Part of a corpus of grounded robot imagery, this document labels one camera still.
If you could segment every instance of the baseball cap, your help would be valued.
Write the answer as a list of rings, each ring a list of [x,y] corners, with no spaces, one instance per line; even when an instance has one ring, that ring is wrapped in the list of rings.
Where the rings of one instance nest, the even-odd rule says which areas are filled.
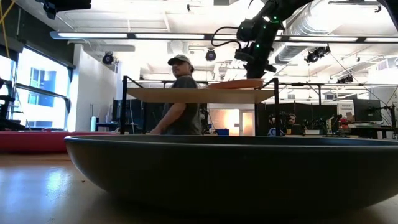
[[[185,55],[176,55],[174,58],[171,58],[167,63],[168,63],[168,65],[173,65],[178,61],[188,62],[192,66],[191,61]]]

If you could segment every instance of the large dark bowl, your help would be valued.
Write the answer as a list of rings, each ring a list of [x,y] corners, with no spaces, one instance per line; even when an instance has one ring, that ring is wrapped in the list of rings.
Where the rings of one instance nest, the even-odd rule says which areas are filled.
[[[398,194],[398,142],[227,136],[67,137],[76,167],[135,202],[217,214],[335,213]]]

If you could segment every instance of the sign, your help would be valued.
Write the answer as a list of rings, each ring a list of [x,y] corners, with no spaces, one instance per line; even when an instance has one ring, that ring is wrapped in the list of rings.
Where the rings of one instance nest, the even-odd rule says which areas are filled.
[[[346,118],[347,113],[355,115],[354,103],[338,103],[337,104],[338,115],[343,115]]]

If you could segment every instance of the man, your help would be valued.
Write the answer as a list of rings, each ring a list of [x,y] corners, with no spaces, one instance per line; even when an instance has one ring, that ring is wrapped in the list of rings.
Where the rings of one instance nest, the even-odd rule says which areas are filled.
[[[177,80],[172,88],[198,88],[192,78],[194,68],[184,55],[177,55],[168,62]],[[149,134],[199,135],[201,123],[199,105],[194,103],[165,103],[162,119]]]

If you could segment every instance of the wooden board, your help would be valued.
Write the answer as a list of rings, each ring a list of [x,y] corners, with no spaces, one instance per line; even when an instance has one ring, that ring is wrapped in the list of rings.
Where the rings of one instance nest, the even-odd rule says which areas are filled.
[[[317,216],[314,214],[314,217],[299,219],[273,217],[260,223],[396,224],[397,210],[398,196],[395,196],[334,218],[314,218]],[[258,217],[250,218],[223,217],[220,220],[122,202],[90,182],[67,155],[0,154],[1,224],[259,223]]]
[[[272,90],[220,90],[177,88],[128,88],[127,93],[147,103],[260,103]]]

